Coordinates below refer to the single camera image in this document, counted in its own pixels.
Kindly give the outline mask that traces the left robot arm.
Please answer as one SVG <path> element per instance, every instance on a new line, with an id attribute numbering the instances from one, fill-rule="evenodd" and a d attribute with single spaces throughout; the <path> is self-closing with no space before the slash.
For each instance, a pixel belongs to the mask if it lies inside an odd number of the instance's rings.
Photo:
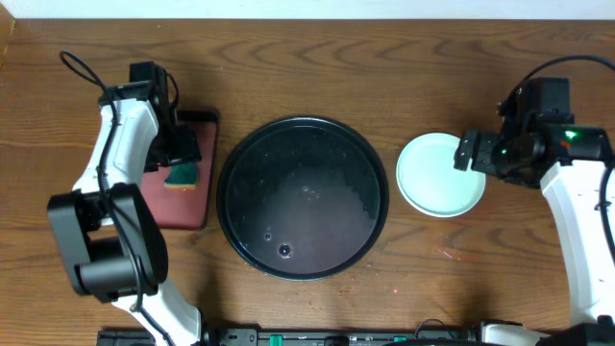
<path id="1" fill-rule="evenodd" d="M 174 81 L 154 62 L 100 87 L 101 128 L 83 175 L 50 198 L 47 215 L 73 289 L 128 312 L 158 345 L 200 345 L 202 314 L 168 277 L 168 253 L 140 187 L 145 173 L 199 161 L 195 134 L 177 122 Z"/>

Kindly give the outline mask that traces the light blue plate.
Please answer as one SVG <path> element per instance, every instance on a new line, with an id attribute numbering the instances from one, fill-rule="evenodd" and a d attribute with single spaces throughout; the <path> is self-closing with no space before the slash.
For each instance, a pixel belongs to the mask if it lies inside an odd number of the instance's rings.
<path id="1" fill-rule="evenodd" d="M 420 212 L 441 218 L 469 211 L 482 197 L 482 173 L 454 168 L 457 136 L 429 133 L 414 138 L 401 152 L 396 182 L 406 201 Z"/>

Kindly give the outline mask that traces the green yellow sponge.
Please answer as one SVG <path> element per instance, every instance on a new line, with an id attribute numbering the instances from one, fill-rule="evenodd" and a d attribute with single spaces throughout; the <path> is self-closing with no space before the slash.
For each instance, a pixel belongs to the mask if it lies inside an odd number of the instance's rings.
<path id="1" fill-rule="evenodd" d="M 189 162 L 172 166 L 164 180 L 164 186 L 173 189 L 195 189 L 198 182 L 198 166 L 196 163 Z"/>

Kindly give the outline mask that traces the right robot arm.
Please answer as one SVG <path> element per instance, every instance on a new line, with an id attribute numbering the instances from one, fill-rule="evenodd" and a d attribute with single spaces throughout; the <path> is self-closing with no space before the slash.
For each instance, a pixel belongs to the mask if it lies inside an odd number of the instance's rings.
<path id="1" fill-rule="evenodd" d="M 580 126 L 565 78 L 526 78 L 498 108 L 497 133 L 467 130 L 455 169 L 538 188 L 553 214 L 570 292 L 570 326 L 544 334 L 483 322 L 482 345 L 611 345 L 614 342 L 614 151 L 605 130 Z"/>

